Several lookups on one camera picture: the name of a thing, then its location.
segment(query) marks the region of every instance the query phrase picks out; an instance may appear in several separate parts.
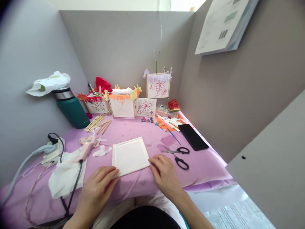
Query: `scissors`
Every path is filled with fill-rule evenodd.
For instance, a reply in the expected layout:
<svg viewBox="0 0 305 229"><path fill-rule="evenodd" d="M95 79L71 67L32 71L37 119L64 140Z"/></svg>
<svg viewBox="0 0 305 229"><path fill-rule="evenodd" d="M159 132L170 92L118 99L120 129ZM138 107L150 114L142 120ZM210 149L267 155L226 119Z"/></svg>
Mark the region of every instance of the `scissors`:
<svg viewBox="0 0 305 229"><path fill-rule="evenodd" d="M164 153L171 153L175 156L175 161L177 163L177 165L182 168L183 170L188 170L190 167L188 166L188 164L186 162L184 162L182 159L180 159L179 157L177 157L175 155L175 153L181 153L181 154L189 154L190 150L188 148L185 147L179 147L176 151L172 151L169 148L167 148L166 146L163 146L165 149L167 149L167 151L161 150L160 152L164 152Z"/></svg>

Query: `watermelon slice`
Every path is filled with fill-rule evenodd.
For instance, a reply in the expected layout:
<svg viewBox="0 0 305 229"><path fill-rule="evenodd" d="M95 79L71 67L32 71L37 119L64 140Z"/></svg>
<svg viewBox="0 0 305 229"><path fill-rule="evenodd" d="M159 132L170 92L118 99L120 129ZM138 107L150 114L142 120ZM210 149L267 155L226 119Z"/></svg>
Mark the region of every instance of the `watermelon slice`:
<svg viewBox="0 0 305 229"><path fill-rule="evenodd" d="M172 101L167 103L167 109L172 112L180 111L180 107L178 105L178 101L173 99Z"/></svg>

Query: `pink glue gun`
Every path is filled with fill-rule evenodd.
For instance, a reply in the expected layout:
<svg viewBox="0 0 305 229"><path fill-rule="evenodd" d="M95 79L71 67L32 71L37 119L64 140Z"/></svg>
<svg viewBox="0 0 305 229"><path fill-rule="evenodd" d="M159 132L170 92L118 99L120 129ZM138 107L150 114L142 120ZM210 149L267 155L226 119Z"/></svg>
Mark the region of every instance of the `pink glue gun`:
<svg viewBox="0 0 305 229"><path fill-rule="evenodd" d="M79 155L76 157L76 161L84 161L89 154L90 149L99 145L99 141L97 141L95 137L88 137L80 142L83 144L83 147L81 148Z"/></svg>

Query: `scissor handle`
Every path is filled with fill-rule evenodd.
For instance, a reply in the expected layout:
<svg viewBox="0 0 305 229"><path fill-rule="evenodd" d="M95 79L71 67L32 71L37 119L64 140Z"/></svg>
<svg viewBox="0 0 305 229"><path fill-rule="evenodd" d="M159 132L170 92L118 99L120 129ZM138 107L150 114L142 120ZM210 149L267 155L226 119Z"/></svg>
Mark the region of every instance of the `scissor handle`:
<svg viewBox="0 0 305 229"><path fill-rule="evenodd" d="M182 154L189 154L189 153L190 153L190 150L189 150L188 148L185 148L185 147L179 147L179 148L177 149L177 151L178 151L179 153L182 153Z"/></svg>
<svg viewBox="0 0 305 229"><path fill-rule="evenodd" d="M182 168L183 170L188 170L190 167L188 166L187 163L185 163L182 159L178 158L177 156L175 157L176 163L177 165Z"/></svg>

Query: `water bottle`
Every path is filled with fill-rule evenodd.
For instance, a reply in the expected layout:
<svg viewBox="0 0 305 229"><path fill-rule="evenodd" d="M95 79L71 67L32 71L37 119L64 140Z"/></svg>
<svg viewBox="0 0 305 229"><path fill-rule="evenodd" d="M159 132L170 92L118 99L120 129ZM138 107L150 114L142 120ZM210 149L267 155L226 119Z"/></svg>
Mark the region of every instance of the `water bottle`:
<svg viewBox="0 0 305 229"><path fill-rule="evenodd" d="M56 97L57 105L76 129L85 128L90 124L86 112L69 87L62 87L52 92Z"/></svg>

